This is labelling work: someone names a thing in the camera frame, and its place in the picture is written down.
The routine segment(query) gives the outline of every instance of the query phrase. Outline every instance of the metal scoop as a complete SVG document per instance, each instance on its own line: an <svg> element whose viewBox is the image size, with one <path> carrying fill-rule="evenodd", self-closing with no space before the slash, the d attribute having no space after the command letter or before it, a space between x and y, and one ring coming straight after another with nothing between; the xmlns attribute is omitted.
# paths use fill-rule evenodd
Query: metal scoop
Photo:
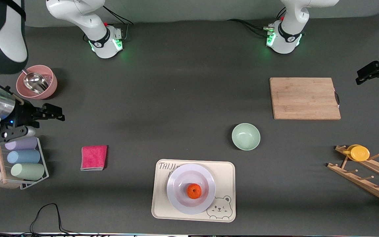
<svg viewBox="0 0 379 237"><path fill-rule="evenodd" d="M46 79L37 72L27 72L26 69L22 70L26 76L23 79L24 85L36 94L44 92L49 84Z"/></svg>

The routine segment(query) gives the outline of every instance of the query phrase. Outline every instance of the pink towel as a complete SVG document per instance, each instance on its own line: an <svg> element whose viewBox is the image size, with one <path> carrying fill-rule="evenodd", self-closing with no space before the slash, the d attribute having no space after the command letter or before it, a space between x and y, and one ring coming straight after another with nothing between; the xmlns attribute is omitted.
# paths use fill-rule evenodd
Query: pink towel
<svg viewBox="0 0 379 237"><path fill-rule="evenodd" d="M102 171L108 146L85 146L81 149L81 171Z"/></svg>

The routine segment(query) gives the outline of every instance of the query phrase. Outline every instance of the black cable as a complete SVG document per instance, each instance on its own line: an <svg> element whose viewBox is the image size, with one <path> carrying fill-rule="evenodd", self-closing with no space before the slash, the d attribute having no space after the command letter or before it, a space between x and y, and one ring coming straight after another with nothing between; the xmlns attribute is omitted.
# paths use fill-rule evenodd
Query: black cable
<svg viewBox="0 0 379 237"><path fill-rule="evenodd" d="M89 41L89 38L87 37L87 40L86 40L86 39L84 39L84 37L87 37L86 34L83 34L83 41L84 41L84 42L88 42L88 41Z"/></svg>
<svg viewBox="0 0 379 237"><path fill-rule="evenodd" d="M279 13L277 13L276 19L278 19L278 18L279 18L279 15L280 15L280 13L281 13L281 12L283 12L283 10L284 10L284 9L286 9L286 7L282 8L282 9L280 10L280 12L279 12Z"/></svg>
<svg viewBox="0 0 379 237"><path fill-rule="evenodd" d="M120 15L118 15L118 14L116 14L115 12L113 12L112 10L110 10L109 8L107 8L106 6L103 6L103 8L104 9L106 9L109 13L111 13L113 16L115 16L117 19L119 19L119 18L122 18L122 19L124 19L125 21L128 21L129 23L131 23L131 24L134 24L132 21L130 21L130 20L128 20L128 19L126 19L126 18L124 18L124 17L122 17L122 16L120 16Z"/></svg>
<svg viewBox="0 0 379 237"><path fill-rule="evenodd" d="M44 205L43 207L41 207L41 208L39 209L38 213L36 214L36 218L35 218L35 220L30 224L30 229L29 229L29 231L30 231L31 233L34 233L34 232L33 232L33 226L35 225L35 222L36 222L36 221L38 220L38 218L39 218L40 211L41 211L43 208L45 208L45 207L47 207L47 206L49 206L49 205L54 205L55 208L57 209L57 215L58 215L58 228L59 228L59 231L61 231L62 233L65 233L65 234L67 234L67 235L74 236L74 235L72 235L72 234L69 234L69 232L71 232L71 233L75 233L75 232L73 232L73 231L69 231L69 230L64 229L64 228L62 227L61 216L59 215L58 205L55 204L55 203L46 204L46 205Z"/></svg>
<svg viewBox="0 0 379 237"><path fill-rule="evenodd" d="M111 13L111 15L113 15L116 19L118 19L120 22L122 22L122 24L125 24L125 22L123 20L121 20L121 18L118 18L114 12L112 12L111 10L109 10L107 7L103 6L109 13Z"/></svg>
<svg viewBox="0 0 379 237"><path fill-rule="evenodd" d="M277 19L281 18L285 12L286 12L286 10L284 12L282 12L282 14L277 17Z"/></svg>
<svg viewBox="0 0 379 237"><path fill-rule="evenodd" d="M113 12L113 11L110 10L110 9L108 9L107 7L105 7L105 8L106 8L107 10L109 10L112 14L117 15L118 17L124 19L125 21L128 21L128 22L131 23L131 24L134 24L132 21L130 21L130 20L128 20L128 19L126 19L126 18L124 18L124 17L122 17L122 16L116 14L115 12Z"/></svg>
<svg viewBox="0 0 379 237"><path fill-rule="evenodd" d="M229 19L228 21L240 22L242 24L249 25L250 27L255 28L255 29L259 29L259 30L263 29L263 27L259 27L259 26L253 25L253 24L249 23L248 21L244 21L244 20L240 20L240 19Z"/></svg>
<svg viewBox="0 0 379 237"><path fill-rule="evenodd" d="M239 19L229 19L228 21L236 21L236 22L242 23L248 30L250 30L254 34L256 34L258 36L262 36L262 37L268 37L267 35L262 35L262 34L256 32L256 31L254 31L254 29L251 28L251 27L253 27L255 29L262 30L263 27L258 27L256 25L253 25L253 24L249 23L249 22L246 22L246 21L243 21L243 20L239 20Z"/></svg>

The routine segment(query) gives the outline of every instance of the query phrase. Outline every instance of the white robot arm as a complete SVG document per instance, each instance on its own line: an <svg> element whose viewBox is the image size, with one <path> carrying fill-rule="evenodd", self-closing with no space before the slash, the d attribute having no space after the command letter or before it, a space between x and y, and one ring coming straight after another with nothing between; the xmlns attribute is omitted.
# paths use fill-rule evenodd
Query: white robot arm
<svg viewBox="0 0 379 237"><path fill-rule="evenodd" d="M105 0L47 0L46 7L55 18L80 27L96 55L106 59L121 51L123 43L120 29L106 27L99 16L92 13L104 3Z"/></svg>
<svg viewBox="0 0 379 237"><path fill-rule="evenodd" d="M339 0L280 0L286 6L286 15L283 19L269 24L274 27L274 33L267 40L266 45L280 54L288 54L299 45L301 32L310 13L306 8L325 8L336 5Z"/></svg>
<svg viewBox="0 0 379 237"><path fill-rule="evenodd" d="M24 0L0 0L0 74L17 73L26 66L25 21ZM65 117L57 106L34 107L0 85L0 143L29 135L41 119L64 121Z"/></svg>

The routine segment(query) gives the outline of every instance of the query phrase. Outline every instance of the cutting board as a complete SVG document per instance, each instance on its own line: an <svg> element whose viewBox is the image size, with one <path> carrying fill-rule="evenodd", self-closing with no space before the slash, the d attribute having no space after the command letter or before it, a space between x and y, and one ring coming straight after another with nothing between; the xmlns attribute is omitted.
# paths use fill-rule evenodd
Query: cutting board
<svg viewBox="0 0 379 237"><path fill-rule="evenodd" d="M339 120L331 78L270 78L274 119Z"/></svg>

